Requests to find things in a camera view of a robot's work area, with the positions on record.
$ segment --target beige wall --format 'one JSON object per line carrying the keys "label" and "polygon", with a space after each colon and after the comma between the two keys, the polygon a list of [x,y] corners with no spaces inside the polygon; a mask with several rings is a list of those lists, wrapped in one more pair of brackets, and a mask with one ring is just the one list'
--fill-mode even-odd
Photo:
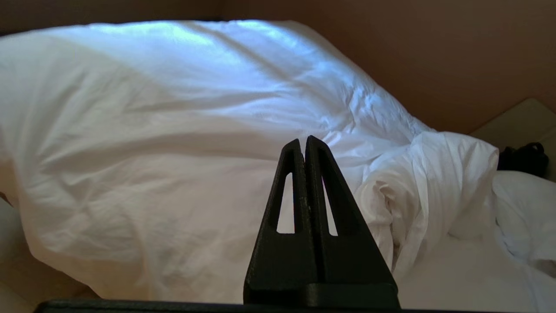
{"label": "beige wall", "polygon": [[408,110],[470,132],[527,97],[556,109],[555,0],[227,0],[314,28]]}

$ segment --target white fabric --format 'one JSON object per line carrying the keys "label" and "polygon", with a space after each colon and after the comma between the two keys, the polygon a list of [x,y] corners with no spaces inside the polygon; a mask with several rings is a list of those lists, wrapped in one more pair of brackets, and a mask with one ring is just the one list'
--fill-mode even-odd
{"label": "white fabric", "polygon": [[404,309],[537,311],[526,276],[498,245],[494,228],[473,240],[443,237],[398,289]]}
{"label": "white fabric", "polygon": [[538,310],[556,311],[556,183],[521,172],[493,181],[502,241],[524,265]]}
{"label": "white fabric", "polygon": [[83,293],[86,287],[37,261],[27,248],[16,209],[0,199],[0,307],[32,312],[41,302]]}
{"label": "white fabric", "polygon": [[483,141],[423,133],[365,169],[369,177],[355,196],[395,279],[436,246],[458,215],[484,210],[477,203],[490,191],[497,162],[496,148]]}
{"label": "white fabric", "polygon": [[0,94],[0,151],[33,254],[106,298],[241,301],[294,138],[330,146],[398,277],[473,215],[495,168],[495,148],[432,132],[291,22],[12,36]]}

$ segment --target black object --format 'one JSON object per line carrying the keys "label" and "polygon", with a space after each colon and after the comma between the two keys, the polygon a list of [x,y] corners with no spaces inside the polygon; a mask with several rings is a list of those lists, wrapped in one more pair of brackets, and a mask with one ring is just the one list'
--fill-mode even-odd
{"label": "black object", "polygon": [[457,313],[435,310],[313,309],[271,305],[234,305],[122,300],[53,300],[40,304],[35,313]]}
{"label": "black object", "polygon": [[500,153],[498,170],[516,170],[544,177],[548,168],[548,156],[540,143],[530,143],[519,149],[506,147]]}
{"label": "black object", "polygon": [[[295,233],[276,228],[292,173]],[[323,183],[338,236],[329,232]],[[282,150],[247,270],[244,303],[398,309],[398,288],[328,146],[310,136]]]}

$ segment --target crumpled sheet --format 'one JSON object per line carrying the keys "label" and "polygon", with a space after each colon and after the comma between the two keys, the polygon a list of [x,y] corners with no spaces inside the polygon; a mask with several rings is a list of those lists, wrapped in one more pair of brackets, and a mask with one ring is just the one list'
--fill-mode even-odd
{"label": "crumpled sheet", "polygon": [[499,171],[493,180],[499,239],[527,278],[539,312],[556,310],[556,183]]}
{"label": "crumpled sheet", "polygon": [[435,133],[293,22],[8,36],[0,94],[0,160],[33,255],[104,298],[240,302],[295,138],[330,146],[396,277],[473,215],[497,156]]}

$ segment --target white duvet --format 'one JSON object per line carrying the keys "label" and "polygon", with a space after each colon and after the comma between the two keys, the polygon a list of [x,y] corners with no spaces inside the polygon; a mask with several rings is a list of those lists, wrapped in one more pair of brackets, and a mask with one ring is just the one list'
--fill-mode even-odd
{"label": "white duvet", "polygon": [[329,144],[396,279],[448,232],[475,235],[497,159],[426,127],[292,22],[6,37],[0,110],[33,254],[106,298],[241,302],[295,138]]}

